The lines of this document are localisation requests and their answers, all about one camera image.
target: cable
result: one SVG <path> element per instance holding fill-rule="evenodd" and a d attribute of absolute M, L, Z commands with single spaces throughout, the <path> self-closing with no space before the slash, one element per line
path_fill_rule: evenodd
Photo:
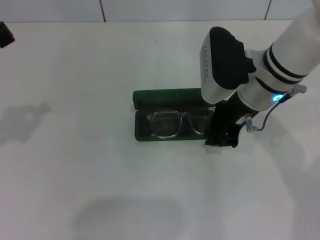
<path fill-rule="evenodd" d="M 264 20 L 267 20 L 267 17 L 268 17 L 268 13 L 269 13 L 269 10 L 270 10 L 270 6 L 271 6 L 271 3 L 272 3 L 272 0 L 270 0 L 270 2 L 269 2 L 268 8 L 267 8 L 267 10 L 266 10 L 266 13 L 265 13 L 265 17 L 264 17 Z"/>
<path fill-rule="evenodd" d="M 100 2 L 101 12 L 102 12 L 102 16 L 103 16 L 103 21 L 106 23 L 107 21 L 106 21 L 104 7 L 102 6 L 102 0 L 99 0 L 99 2 Z"/>
<path fill-rule="evenodd" d="M 280 102 L 278 102 L 276 105 L 273 106 L 273 108 L 270 109 L 270 111 L 267 113 L 267 115 L 265 116 L 264 120 L 263 120 L 263 125 L 262 128 L 259 128 L 258 131 L 262 131 L 263 129 L 265 129 L 266 126 L 266 122 L 268 120 L 269 115 L 271 114 L 271 112 L 278 107 L 278 105 L 280 104 Z"/>

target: black object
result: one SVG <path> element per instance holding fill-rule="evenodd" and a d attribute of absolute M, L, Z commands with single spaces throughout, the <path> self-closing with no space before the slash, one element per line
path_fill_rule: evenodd
<path fill-rule="evenodd" d="M 15 41 L 14 35 L 3 21 L 0 21 L 0 48 L 4 48 Z"/>
<path fill-rule="evenodd" d="M 248 73 L 257 69 L 251 58 L 246 57 L 244 44 L 222 27 L 210 32 L 212 74 L 222 88 L 234 90 L 249 82 Z"/>
<path fill-rule="evenodd" d="M 235 92 L 229 100 L 223 100 L 215 105 L 210 128 L 205 133 L 206 145 L 235 148 L 239 143 L 239 133 L 246 124 L 245 115 L 252 117 L 259 112 L 247 107 Z"/>
<path fill-rule="evenodd" d="M 153 135 L 147 116 L 161 111 L 191 113 L 199 109 L 212 107 L 204 101 L 200 88 L 138 90 L 133 93 L 135 113 L 135 138 L 141 142 L 205 140 L 206 137 L 195 133 L 188 119 L 184 116 L 178 135 L 161 139 Z"/>

